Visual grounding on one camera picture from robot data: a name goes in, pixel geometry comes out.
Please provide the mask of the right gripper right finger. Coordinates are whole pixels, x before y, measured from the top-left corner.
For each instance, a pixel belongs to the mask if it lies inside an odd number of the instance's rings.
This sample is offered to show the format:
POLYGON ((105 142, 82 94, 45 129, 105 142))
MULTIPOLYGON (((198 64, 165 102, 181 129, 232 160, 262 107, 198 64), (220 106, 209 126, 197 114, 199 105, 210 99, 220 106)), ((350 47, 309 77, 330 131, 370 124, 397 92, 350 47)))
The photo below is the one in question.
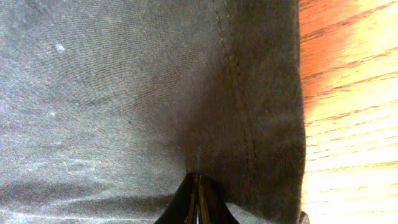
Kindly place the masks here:
POLYGON ((198 180, 199 224, 239 224, 221 198, 216 185, 204 175, 198 180))

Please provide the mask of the dark navy t-shirt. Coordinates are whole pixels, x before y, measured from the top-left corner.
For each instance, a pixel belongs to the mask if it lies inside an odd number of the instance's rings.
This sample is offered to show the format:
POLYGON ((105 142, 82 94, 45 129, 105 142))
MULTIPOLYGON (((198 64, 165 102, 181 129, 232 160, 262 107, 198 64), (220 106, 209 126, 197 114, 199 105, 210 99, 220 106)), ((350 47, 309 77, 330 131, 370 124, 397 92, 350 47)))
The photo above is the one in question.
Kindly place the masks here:
POLYGON ((298 223, 297 0, 2 1, 1 222, 154 223, 188 173, 298 223))

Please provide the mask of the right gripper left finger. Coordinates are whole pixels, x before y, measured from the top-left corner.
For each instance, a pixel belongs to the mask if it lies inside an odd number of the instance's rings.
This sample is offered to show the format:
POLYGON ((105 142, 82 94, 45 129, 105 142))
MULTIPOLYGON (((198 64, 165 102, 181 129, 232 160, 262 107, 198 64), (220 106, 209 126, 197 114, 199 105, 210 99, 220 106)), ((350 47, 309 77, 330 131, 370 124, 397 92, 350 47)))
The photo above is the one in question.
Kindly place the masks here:
POLYGON ((155 224, 196 224, 198 176, 187 174, 155 224))

